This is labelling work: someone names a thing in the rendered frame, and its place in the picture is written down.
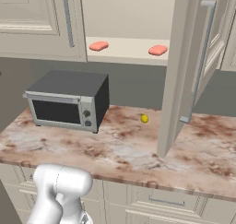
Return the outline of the cream cabinet shelf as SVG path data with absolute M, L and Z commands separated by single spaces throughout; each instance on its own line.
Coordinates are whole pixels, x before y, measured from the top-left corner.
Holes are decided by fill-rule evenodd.
M 99 52 L 90 50 L 89 46 L 97 41 L 106 41 L 109 46 Z M 168 63 L 169 52 L 155 56 L 148 50 L 155 45 L 169 47 L 169 40 L 87 37 L 86 44 L 89 62 L 164 66 Z

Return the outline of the open cream cabinet door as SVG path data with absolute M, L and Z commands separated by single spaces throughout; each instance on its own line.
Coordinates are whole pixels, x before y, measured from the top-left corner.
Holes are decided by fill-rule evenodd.
M 210 8 L 201 6 L 201 1 L 175 0 L 157 146 L 157 155 L 162 158 L 185 125 L 180 118 L 188 115 L 192 102 L 210 15 Z M 236 0 L 216 1 L 195 105 L 218 67 L 236 6 Z

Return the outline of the closed cream cabinet door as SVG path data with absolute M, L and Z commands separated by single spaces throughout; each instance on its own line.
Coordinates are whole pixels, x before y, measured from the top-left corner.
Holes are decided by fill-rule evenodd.
M 63 0 L 0 0 L 0 57 L 85 62 L 81 0 L 68 0 L 75 46 L 69 46 Z

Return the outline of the black and silver toaster oven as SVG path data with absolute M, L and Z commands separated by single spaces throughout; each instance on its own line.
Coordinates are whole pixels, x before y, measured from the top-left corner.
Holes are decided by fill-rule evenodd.
M 109 75 L 51 70 L 25 90 L 33 122 L 99 132 L 110 106 Z

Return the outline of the cream drawer front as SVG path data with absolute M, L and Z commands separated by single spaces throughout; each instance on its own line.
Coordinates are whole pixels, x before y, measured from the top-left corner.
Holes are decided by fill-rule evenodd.
M 30 217 L 37 196 L 34 169 L 0 163 L 0 179 L 22 224 Z
M 104 182 L 107 224 L 236 224 L 236 202 Z

